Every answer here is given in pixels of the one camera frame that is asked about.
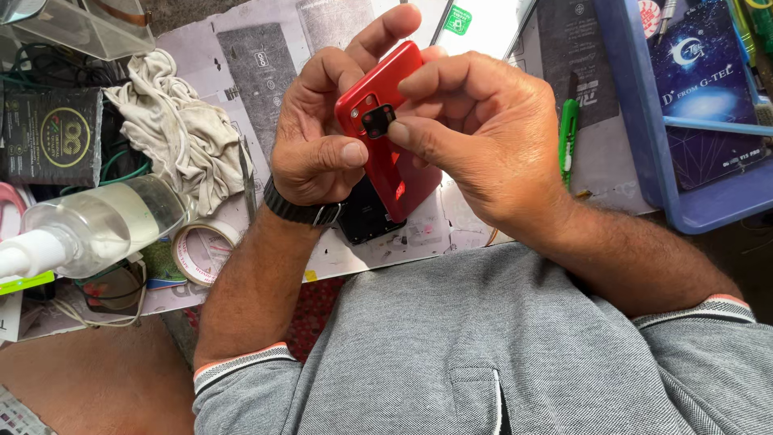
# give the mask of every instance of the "screwdriver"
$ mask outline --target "screwdriver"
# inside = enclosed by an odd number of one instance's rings
[[[660,16],[660,35],[658,36],[658,45],[663,41],[663,35],[666,34],[666,30],[669,28],[669,20],[674,17],[676,12],[677,0],[666,0],[666,4],[663,6],[663,13]]]

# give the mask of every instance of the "hand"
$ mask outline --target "hand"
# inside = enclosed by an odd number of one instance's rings
[[[409,101],[392,142],[447,172],[486,224],[524,242],[560,231],[574,202],[550,85],[470,52],[425,64],[398,89]]]
[[[368,149],[341,135],[333,114],[338,97],[379,58],[416,29],[421,14],[414,5],[399,5],[370,23],[341,51],[326,47],[303,67],[284,94],[271,172],[274,185],[297,205],[345,200],[365,173]],[[439,47],[423,52],[425,61],[443,55]]]

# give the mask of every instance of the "white cloth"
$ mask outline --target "white cloth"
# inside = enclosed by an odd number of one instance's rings
[[[132,57],[128,69],[131,82],[105,95],[126,119],[121,133],[152,160],[153,173],[197,198],[199,216],[244,190],[239,135],[226,112],[175,77],[177,64],[164,50]]]

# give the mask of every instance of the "black phone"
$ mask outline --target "black phone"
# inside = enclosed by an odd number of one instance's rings
[[[379,199],[379,194],[370,183],[367,175],[352,188],[346,199],[346,210],[338,218],[346,240],[359,245],[376,237],[404,227],[408,220],[392,222],[387,208]]]

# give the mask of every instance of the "red phone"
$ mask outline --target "red phone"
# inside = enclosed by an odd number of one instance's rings
[[[418,169],[414,154],[385,136],[394,109],[405,102],[397,84],[424,62],[415,43],[406,41],[360,79],[335,103],[335,117],[344,134],[368,147],[365,172],[392,222],[402,222],[441,182],[442,172]]]

